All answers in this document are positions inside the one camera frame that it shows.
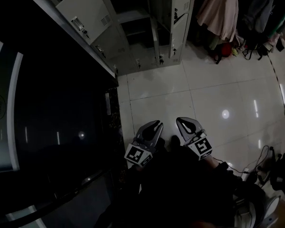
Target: cabinet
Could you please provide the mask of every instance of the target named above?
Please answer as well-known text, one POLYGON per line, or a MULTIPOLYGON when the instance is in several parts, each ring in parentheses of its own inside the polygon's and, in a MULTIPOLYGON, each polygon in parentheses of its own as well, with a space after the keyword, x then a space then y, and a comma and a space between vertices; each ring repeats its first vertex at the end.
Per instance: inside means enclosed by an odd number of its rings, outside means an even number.
POLYGON ((57 0, 118 75, 181 62, 194 0, 57 0))

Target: locker vent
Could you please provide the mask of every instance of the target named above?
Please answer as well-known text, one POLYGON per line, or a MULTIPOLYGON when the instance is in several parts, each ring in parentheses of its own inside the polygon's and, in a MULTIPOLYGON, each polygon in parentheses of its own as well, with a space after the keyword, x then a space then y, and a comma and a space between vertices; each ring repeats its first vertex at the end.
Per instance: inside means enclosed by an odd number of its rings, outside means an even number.
POLYGON ((189 7, 189 2, 186 2, 186 3, 184 4, 184 10, 186 10, 188 7, 189 7))
POLYGON ((104 18, 101 19, 102 24, 105 26, 107 23, 111 21, 111 18, 109 15, 106 15, 104 18))

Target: person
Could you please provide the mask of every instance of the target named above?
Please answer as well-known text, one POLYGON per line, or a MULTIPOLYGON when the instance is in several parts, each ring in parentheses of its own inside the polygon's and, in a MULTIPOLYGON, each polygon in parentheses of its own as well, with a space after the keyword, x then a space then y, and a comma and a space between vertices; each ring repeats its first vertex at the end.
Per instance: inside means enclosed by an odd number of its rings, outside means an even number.
POLYGON ((233 193, 242 179, 210 155, 192 161, 192 151, 171 138, 171 151, 159 139, 157 152, 144 167, 128 170, 125 187, 95 228, 233 227, 233 193))

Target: pink jacket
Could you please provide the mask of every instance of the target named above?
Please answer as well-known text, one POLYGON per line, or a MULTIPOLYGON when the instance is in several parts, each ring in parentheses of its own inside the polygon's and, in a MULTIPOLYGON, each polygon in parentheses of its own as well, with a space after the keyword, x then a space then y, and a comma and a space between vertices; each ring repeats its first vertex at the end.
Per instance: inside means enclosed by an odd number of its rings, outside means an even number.
POLYGON ((222 40, 233 40, 238 20, 238 0, 205 0, 196 18, 222 40))

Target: white tile floor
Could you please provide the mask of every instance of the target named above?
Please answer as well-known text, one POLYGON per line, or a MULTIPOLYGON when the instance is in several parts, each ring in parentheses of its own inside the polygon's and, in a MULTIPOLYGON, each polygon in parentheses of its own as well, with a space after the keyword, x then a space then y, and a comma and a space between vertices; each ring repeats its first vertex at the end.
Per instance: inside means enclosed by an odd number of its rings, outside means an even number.
POLYGON ((153 120, 164 123, 166 143, 174 134, 183 143, 175 120, 186 116, 205 128, 212 155, 239 171, 266 144, 284 152, 285 50, 269 57, 247 61, 240 54, 216 65, 203 48, 188 43, 180 65, 119 77, 125 148, 139 127, 153 120))

